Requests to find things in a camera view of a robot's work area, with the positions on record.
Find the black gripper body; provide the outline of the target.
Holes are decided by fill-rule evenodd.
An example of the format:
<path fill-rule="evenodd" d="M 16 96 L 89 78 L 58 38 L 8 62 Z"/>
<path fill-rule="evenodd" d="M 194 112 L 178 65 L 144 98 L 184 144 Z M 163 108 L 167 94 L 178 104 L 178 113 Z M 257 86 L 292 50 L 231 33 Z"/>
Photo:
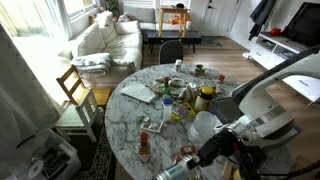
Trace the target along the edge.
<path fill-rule="evenodd" d="M 209 138 L 198 150 L 198 164 L 201 167 L 209 166 L 219 155 L 224 157 L 233 155 L 241 145 L 242 143 L 232 132 L 222 130 Z"/>

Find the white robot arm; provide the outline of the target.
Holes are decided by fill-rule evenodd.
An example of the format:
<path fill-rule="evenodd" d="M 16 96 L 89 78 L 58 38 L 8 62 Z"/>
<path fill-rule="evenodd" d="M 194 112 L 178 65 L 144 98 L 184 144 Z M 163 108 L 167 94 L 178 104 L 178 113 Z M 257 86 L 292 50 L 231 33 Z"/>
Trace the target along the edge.
<path fill-rule="evenodd" d="M 293 118 L 265 90 L 271 84 L 288 76 L 304 75 L 320 78 L 320 73 L 312 64 L 315 59 L 307 59 L 317 54 L 320 46 L 306 49 L 264 72 L 253 80 L 237 87 L 230 100 L 243 113 L 236 121 L 223 125 L 198 150 L 196 163 L 209 166 L 219 155 L 229 157 L 240 151 L 241 167 L 258 167 L 267 156 L 261 149 L 260 140 L 280 132 L 275 141 L 282 140 L 292 132 Z"/>

